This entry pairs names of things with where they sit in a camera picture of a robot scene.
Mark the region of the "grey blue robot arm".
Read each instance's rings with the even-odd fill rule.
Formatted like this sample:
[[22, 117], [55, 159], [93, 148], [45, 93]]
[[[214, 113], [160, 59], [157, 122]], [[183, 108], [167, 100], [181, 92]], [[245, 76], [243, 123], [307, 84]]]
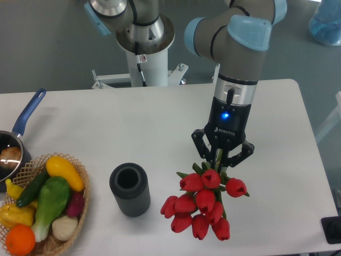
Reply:
[[[115, 34], [133, 87], [169, 82], [167, 51], [175, 29], [158, 1], [87, 1], [84, 9], [102, 35]], [[228, 1], [227, 11], [193, 19], [185, 29], [187, 49], [219, 67], [208, 123], [192, 133], [200, 157], [218, 171], [254, 152], [245, 128], [272, 27], [286, 11], [286, 1]]]

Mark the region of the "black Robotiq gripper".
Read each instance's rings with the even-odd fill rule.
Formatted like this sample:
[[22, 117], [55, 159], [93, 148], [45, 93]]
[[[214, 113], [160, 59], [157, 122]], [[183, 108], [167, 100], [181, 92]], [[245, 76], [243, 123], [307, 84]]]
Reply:
[[[208, 123], [204, 129], [196, 129], [191, 138], [202, 159], [210, 163], [211, 168], [216, 167], [218, 148], [229, 147], [230, 150], [241, 145], [241, 152], [228, 157], [223, 162], [223, 167], [235, 167], [254, 153], [255, 146], [245, 141], [245, 128], [250, 113], [249, 105], [228, 105], [226, 102], [214, 97], [209, 114]], [[204, 142], [206, 135], [211, 146], [209, 149]]]

